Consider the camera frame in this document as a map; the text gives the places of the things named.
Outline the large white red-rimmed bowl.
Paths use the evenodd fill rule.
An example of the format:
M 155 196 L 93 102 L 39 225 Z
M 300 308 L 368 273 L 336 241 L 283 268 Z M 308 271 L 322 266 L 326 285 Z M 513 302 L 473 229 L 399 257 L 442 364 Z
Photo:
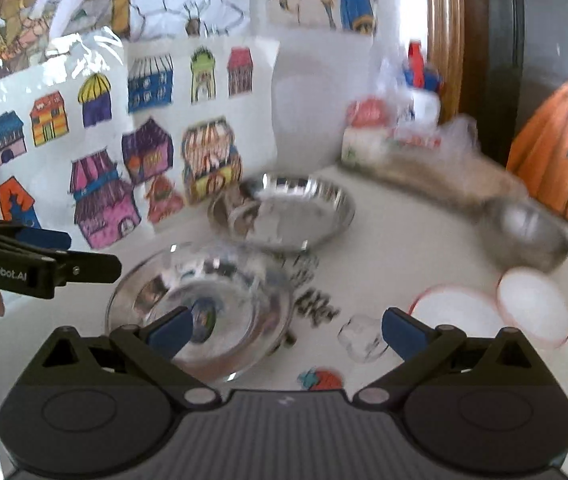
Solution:
M 436 285 L 421 292 L 408 313 L 425 325 L 453 325 L 470 337 L 492 338 L 505 326 L 496 302 L 459 285 Z

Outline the clear glass bowl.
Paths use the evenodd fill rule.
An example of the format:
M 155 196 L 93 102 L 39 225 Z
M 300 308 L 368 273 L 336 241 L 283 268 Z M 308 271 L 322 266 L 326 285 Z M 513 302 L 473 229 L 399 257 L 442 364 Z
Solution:
M 191 340 L 173 364 L 202 382 L 229 382 L 284 339 L 294 288 L 282 263 L 244 244 L 179 244 L 150 256 L 117 284 L 106 309 L 109 332 L 149 326 L 174 309 L 193 315 Z

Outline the small white red-rimmed bowl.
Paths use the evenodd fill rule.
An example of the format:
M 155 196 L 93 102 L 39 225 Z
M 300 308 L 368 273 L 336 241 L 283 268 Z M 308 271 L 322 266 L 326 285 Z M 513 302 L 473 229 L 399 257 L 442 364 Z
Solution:
M 557 284 L 533 268 L 502 274 L 496 303 L 503 321 L 521 330 L 537 347 L 556 349 L 568 341 L 568 307 Z

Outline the stainless steel bowl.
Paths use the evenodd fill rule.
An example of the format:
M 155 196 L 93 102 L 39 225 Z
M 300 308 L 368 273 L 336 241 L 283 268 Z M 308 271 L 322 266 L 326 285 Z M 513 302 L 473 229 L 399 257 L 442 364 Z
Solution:
M 549 215 L 524 200 L 495 197 L 478 209 L 479 243 L 506 270 L 528 266 L 550 273 L 568 257 L 568 235 Z

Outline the houses drawing paper sheet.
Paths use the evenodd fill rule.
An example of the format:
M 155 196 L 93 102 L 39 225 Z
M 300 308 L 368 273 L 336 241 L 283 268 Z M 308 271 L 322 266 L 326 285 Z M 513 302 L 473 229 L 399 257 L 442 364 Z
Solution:
M 107 250 L 175 224 L 278 156 L 261 37 L 109 30 L 0 79 L 0 219 Z

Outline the stainless steel plate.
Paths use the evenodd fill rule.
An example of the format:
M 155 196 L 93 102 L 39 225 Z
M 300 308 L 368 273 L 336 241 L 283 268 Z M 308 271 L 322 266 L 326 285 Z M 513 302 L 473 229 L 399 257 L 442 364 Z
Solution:
M 270 252 L 308 252 L 345 232 L 355 214 L 354 198 L 337 183 L 275 172 L 229 186 L 208 208 L 218 232 Z

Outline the clear plastic bag of flatbread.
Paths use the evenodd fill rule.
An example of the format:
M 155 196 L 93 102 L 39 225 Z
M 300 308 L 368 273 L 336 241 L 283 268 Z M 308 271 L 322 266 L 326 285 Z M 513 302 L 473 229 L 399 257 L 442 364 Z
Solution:
M 366 167 L 380 178 L 438 202 L 463 209 L 479 207 L 495 197 L 528 197 L 519 178 L 480 152 L 477 122 L 464 114 L 438 125 L 416 122 L 412 99 L 404 80 L 401 55 L 376 56 L 372 67 L 373 96 L 382 99 L 392 129 L 391 158 L 386 164 Z

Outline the white green packaged food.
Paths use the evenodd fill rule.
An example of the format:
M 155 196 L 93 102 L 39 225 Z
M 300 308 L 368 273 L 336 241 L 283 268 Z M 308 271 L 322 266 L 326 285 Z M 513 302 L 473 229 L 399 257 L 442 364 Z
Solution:
M 342 135 L 340 161 L 351 167 L 386 164 L 391 158 L 392 129 L 349 126 Z

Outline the red round lid container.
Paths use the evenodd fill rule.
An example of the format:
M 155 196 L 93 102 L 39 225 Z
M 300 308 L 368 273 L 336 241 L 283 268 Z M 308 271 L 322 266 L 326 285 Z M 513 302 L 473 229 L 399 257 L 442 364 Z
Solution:
M 369 98 L 351 102 L 346 111 L 347 125 L 354 128 L 381 127 L 389 124 L 386 103 L 379 98 Z

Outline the white bottle red blue cap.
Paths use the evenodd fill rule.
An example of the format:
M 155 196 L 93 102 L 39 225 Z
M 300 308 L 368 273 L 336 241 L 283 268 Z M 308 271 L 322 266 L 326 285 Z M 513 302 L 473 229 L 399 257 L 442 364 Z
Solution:
M 436 67 L 426 60 L 419 41 L 409 42 L 402 71 L 412 99 L 413 119 L 423 125 L 438 125 L 444 81 Z

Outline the wooden door frame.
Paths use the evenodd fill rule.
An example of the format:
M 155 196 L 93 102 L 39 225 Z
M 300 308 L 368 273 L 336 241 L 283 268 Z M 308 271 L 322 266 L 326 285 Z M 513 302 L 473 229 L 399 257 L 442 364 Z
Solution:
M 463 80 L 464 0 L 428 0 L 428 59 L 444 80 L 440 120 L 458 114 Z

